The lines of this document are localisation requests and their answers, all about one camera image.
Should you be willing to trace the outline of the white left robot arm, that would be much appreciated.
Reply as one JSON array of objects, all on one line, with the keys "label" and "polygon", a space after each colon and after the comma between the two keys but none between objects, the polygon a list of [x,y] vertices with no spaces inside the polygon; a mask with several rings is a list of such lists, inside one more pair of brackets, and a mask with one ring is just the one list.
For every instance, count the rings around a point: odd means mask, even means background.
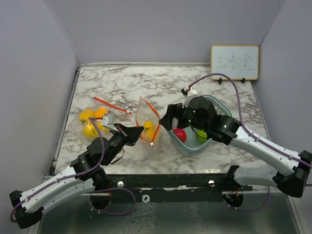
[{"label": "white left robot arm", "polygon": [[117,123],[113,126],[115,130],[110,139],[95,138],[86,151],[61,173],[28,191],[11,192],[11,222],[25,229],[39,222],[44,212],[76,195],[118,190],[112,187],[103,166],[115,163],[115,156],[125,145],[134,146],[144,127],[126,127]]}]

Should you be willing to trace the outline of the yellow toy bell pepper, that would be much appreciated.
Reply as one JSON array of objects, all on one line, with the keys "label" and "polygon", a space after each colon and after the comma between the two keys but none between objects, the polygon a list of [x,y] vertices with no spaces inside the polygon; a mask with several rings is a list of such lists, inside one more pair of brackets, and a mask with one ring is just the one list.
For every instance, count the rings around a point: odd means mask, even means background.
[{"label": "yellow toy bell pepper", "polygon": [[78,119],[81,123],[85,123],[89,120],[90,117],[94,117],[94,110],[92,109],[85,109],[83,110],[79,116]]}]

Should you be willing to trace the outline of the clear orange-zip bag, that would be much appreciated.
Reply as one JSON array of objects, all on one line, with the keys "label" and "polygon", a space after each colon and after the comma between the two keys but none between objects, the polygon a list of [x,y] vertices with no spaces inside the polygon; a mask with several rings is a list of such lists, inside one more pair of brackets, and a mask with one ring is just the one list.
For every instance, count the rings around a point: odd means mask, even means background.
[{"label": "clear orange-zip bag", "polygon": [[93,97],[86,106],[74,111],[66,127],[66,139],[78,144],[88,144],[98,137],[97,130],[100,130],[103,137],[108,138],[111,134],[109,129],[101,125],[104,115],[111,114],[115,122],[122,123],[129,119],[132,113],[129,109]]},{"label": "clear orange-zip bag", "polygon": [[135,114],[135,123],[144,128],[140,139],[149,147],[154,148],[160,132],[160,115],[155,107],[140,97]]}]

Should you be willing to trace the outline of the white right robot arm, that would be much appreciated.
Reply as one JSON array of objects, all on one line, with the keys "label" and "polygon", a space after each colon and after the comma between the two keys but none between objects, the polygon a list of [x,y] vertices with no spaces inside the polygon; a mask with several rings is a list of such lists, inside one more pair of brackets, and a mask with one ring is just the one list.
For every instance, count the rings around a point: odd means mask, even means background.
[{"label": "white right robot arm", "polygon": [[202,130],[211,140],[244,150],[269,164],[268,168],[232,167],[229,169],[232,174],[224,178],[228,190],[263,185],[276,187],[292,197],[302,197],[312,166],[310,152],[292,151],[252,133],[241,121],[218,114],[214,104],[203,96],[191,99],[187,107],[182,103],[168,105],[159,124],[170,131],[174,119],[178,128]]}]

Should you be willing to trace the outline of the red toy fruit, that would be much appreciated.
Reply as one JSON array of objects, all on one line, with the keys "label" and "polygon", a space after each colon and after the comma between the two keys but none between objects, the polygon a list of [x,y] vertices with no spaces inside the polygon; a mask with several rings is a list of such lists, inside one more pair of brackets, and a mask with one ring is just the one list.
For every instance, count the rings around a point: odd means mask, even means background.
[{"label": "red toy fruit", "polygon": [[183,129],[176,128],[173,129],[173,133],[176,135],[176,137],[183,143],[186,142],[187,140],[187,135],[186,132]]}]

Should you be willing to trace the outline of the yellow toy lemon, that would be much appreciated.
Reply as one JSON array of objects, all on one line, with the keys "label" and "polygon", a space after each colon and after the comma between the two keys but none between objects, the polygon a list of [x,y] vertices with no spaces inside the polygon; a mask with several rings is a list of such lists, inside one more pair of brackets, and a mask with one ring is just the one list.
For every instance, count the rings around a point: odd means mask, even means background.
[{"label": "yellow toy lemon", "polygon": [[101,125],[101,120],[104,117],[105,114],[107,114],[108,111],[104,108],[104,107],[100,107],[98,108],[95,112],[94,112],[94,118],[97,120],[97,127],[102,131],[102,132],[109,132],[109,129],[103,127]]}]

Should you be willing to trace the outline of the green toy apple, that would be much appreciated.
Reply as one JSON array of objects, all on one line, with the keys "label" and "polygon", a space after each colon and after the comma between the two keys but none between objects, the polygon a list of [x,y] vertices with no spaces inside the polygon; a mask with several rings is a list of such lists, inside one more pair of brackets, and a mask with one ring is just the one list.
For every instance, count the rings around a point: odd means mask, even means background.
[{"label": "green toy apple", "polygon": [[202,130],[197,130],[196,131],[196,138],[197,138],[197,140],[199,141],[199,142],[201,142],[201,143],[205,143],[205,142],[207,142],[208,141],[208,137],[207,137],[207,134],[204,132],[204,131],[202,131]]}]

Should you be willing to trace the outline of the orange-yellow toy bell pepper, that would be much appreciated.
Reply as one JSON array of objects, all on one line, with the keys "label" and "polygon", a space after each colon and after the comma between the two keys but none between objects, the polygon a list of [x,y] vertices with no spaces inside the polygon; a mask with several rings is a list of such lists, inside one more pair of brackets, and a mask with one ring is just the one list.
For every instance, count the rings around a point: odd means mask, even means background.
[{"label": "orange-yellow toy bell pepper", "polygon": [[155,134],[155,127],[152,121],[146,121],[143,124],[144,132],[143,137],[145,140],[152,141]]}]

